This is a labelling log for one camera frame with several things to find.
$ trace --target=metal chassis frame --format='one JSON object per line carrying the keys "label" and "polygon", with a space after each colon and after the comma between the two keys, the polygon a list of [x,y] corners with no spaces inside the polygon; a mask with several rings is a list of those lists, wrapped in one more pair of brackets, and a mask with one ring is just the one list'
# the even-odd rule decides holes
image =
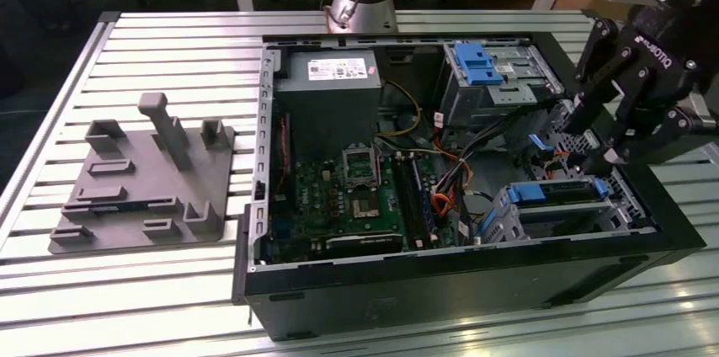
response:
{"label": "metal chassis frame", "polygon": [[[463,36],[466,38],[480,38],[483,35],[486,34],[470,33]],[[563,82],[567,92],[576,94],[579,92],[579,85],[574,81],[574,64],[562,51],[558,41],[550,33],[531,33],[528,36],[547,60],[558,79]],[[311,40],[311,38],[312,36],[288,36],[291,40]],[[261,86],[271,90],[269,78],[269,75],[263,74]],[[608,112],[604,112],[594,125],[595,134],[599,139],[602,139],[603,133],[602,126],[610,119]],[[248,268],[248,254],[244,253],[247,253],[248,240],[253,241],[260,233],[257,231],[260,227],[264,232],[267,231],[267,227],[264,221],[260,222],[261,225],[251,222],[251,218],[253,219],[255,215],[245,215],[243,229],[239,230],[236,245],[232,301],[237,304],[244,304],[245,300],[251,300],[253,297],[264,298],[267,295],[283,296],[283,293],[287,296],[296,296],[304,290],[323,289],[324,287],[336,285],[335,283],[338,282],[342,282],[343,286],[347,287],[387,282],[390,277],[392,277],[392,280],[418,280],[435,274],[451,274],[460,271],[502,270],[512,269],[518,265],[539,266],[540,264],[559,264],[568,261],[568,258],[558,255],[567,254],[574,256],[572,260],[602,259],[607,257],[639,260],[640,262],[636,268],[624,272],[619,277],[612,278],[612,280],[599,283],[580,299],[574,300],[579,302],[590,301],[606,290],[614,288],[619,283],[624,282],[650,267],[671,264],[706,246],[699,233],[683,215],[679,206],[672,201],[650,167],[646,165],[631,165],[622,166],[618,170],[624,176],[642,206],[647,210],[648,218],[659,226],[659,232],[626,237],[607,237],[595,241],[544,242],[536,246],[496,248],[490,250],[494,252],[494,258],[484,257],[483,252],[470,252],[384,260],[382,269],[376,268],[376,263],[359,262],[355,264],[320,264],[313,266],[312,269],[256,271],[255,267]],[[261,215],[267,217],[265,210],[261,211]],[[651,260],[647,255],[652,255],[655,258],[659,256],[659,259]],[[434,273],[422,275],[418,272]]]}

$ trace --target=slotted aluminum table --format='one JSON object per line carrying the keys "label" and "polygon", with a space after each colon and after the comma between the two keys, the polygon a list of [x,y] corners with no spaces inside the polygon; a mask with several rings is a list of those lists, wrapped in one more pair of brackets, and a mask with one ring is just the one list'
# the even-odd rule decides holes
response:
{"label": "slotted aluminum table", "polygon": [[[400,12],[400,31],[552,32],[579,60],[578,12]],[[708,247],[584,305],[275,344],[232,306],[237,216],[249,200],[260,37],[320,34],[317,12],[104,16],[0,199],[0,355],[712,354],[719,343],[719,168],[706,147],[655,168]],[[209,246],[53,256],[93,119],[151,127],[135,104],[163,91],[185,127],[221,117],[237,132],[224,237]]]}

